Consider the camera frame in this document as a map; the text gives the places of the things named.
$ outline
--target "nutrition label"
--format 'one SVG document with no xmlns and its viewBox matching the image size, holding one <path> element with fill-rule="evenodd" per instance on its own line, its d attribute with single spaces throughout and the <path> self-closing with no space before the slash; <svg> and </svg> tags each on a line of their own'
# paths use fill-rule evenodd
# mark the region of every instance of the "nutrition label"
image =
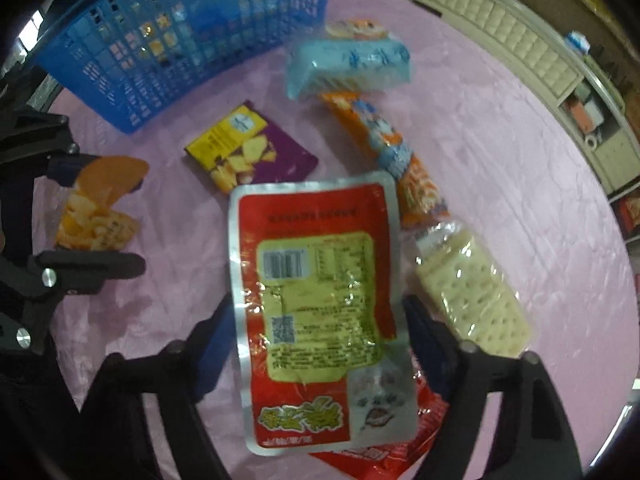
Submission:
<svg viewBox="0 0 640 480">
<path fill-rule="evenodd" d="M 368 234 L 265 240 L 257 262 L 272 380 L 333 382 L 380 360 Z"/>
</svg>

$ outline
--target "barcode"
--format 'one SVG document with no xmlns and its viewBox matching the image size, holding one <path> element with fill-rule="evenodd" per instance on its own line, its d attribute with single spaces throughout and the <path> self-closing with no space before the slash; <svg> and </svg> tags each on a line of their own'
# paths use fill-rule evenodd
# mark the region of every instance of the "barcode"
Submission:
<svg viewBox="0 0 640 480">
<path fill-rule="evenodd" d="M 293 316 L 278 316 L 271 318 L 271 333 L 273 334 L 274 345 L 280 343 L 295 343 L 296 331 L 293 327 Z"/>
<path fill-rule="evenodd" d="M 306 250 L 267 251 L 262 254 L 266 280 L 304 278 L 306 276 Z"/>
</svg>

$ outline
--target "silver bolt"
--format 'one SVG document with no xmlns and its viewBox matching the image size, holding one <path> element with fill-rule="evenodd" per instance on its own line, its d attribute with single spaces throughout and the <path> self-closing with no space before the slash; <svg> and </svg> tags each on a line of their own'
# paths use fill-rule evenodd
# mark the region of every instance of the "silver bolt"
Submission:
<svg viewBox="0 0 640 480">
<path fill-rule="evenodd" d="M 44 286 L 48 286 L 49 288 L 51 288 L 56 284 L 57 280 L 58 275 L 56 274 L 55 270 L 49 269 L 49 267 L 47 267 L 42 271 L 42 283 L 44 284 Z"/>
<path fill-rule="evenodd" d="M 524 352 L 522 357 L 527 363 L 532 365 L 537 365 L 540 362 L 540 356 L 531 350 Z"/>
<path fill-rule="evenodd" d="M 31 335 L 26 328 L 19 328 L 15 333 L 15 339 L 20 348 L 29 348 L 31 346 Z"/>
<path fill-rule="evenodd" d="M 463 341 L 460 343 L 460 349 L 465 354 L 475 354 L 478 351 L 478 345 L 472 341 Z"/>
</svg>

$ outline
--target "snack package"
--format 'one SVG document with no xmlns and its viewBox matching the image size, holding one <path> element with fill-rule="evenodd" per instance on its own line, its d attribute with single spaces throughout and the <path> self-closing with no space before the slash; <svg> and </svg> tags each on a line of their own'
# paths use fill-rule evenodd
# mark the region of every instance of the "snack package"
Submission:
<svg viewBox="0 0 640 480">
<path fill-rule="evenodd" d="M 357 94 L 325 94 L 338 120 L 361 150 L 373 158 L 381 170 L 398 183 L 402 227 L 434 225 L 449 215 L 438 187 L 429 177 L 412 149 L 378 113 Z"/>
<path fill-rule="evenodd" d="M 58 226 L 56 244 L 84 251 L 120 251 L 140 224 L 111 209 L 134 190 L 149 171 L 144 160 L 104 156 L 82 168 Z"/>
<path fill-rule="evenodd" d="M 518 298 L 488 251 L 460 222 L 446 221 L 417 241 L 417 273 L 451 331 L 489 354 L 517 357 L 531 329 Z"/>
<path fill-rule="evenodd" d="M 287 96 L 383 90 L 411 80 L 404 44 L 371 20 L 327 23 L 292 44 Z"/>
<path fill-rule="evenodd" d="M 231 283 L 255 454 L 415 436 L 398 235 L 387 173 L 232 193 Z"/>
<path fill-rule="evenodd" d="M 622 232 L 629 235 L 640 225 L 640 191 L 632 191 L 614 207 Z"/>
<path fill-rule="evenodd" d="M 358 480 L 398 480 L 422 455 L 438 434 L 449 404 L 431 391 L 415 357 L 414 380 L 418 395 L 418 434 L 400 444 L 315 453 L 314 456 Z"/>
<path fill-rule="evenodd" d="M 188 144 L 185 151 L 224 193 L 239 184 L 299 182 L 318 165 L 315 156 L 256 112 L 250 101 Z"/>
</svg>

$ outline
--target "table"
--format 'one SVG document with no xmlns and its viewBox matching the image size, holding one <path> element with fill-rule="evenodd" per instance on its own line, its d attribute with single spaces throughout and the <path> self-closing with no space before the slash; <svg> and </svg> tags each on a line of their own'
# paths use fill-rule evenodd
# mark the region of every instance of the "table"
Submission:
<svg viewBox="0 0 640 480">
<path fill-rule="evenodd" d="M 628 257 L 596 178 L 529 89 L 436 16 L 404 0 L 330 0 L 329 19 L 350 16 L 376 18 L 412 52 L 414 81 L 373 100 L 413 145 L 450 209 L 484 238 L 519 291 L 537 334 L 531 348 L 556 384 L 588 465 L 626 401 L 639 349 Z M 127 153 L 151 166 L 142 189 L 117 207 L 142 220 L 129 249 L 146 258 L 146 275 L 107 284 L 98 296 L 67 298 L 56 313 L 60 365 L 78 403 L 105 355 L 158 352 L 209 317 L 228 289 L 226 199 L 186 160 L 182 147 L 188 140 L 249 98 L 320 158 L 313 178 L 371 168 L 322 105 L 287 101 L 283 65 L 281 49 L 235 67 L 131 137 L 66 90 L 52 106 L 52 112 L 69 115 L 83 151 Z M 38 250 L 52 244 L 62 200 L 52 183 L 36 186 Z M 402 270 L 410 275 L 408 258 Z M 198 407 L 232 477 L 343 478 L 312 457 L 269 459 L 248 452 L 236 360 Z M 159 463 L 167 478 L 175 478 L 158 408 L 150 400 L 148 409 Z M 496 414 L 493 398 L 468 478 L 482 473 Z"/>
</svg>

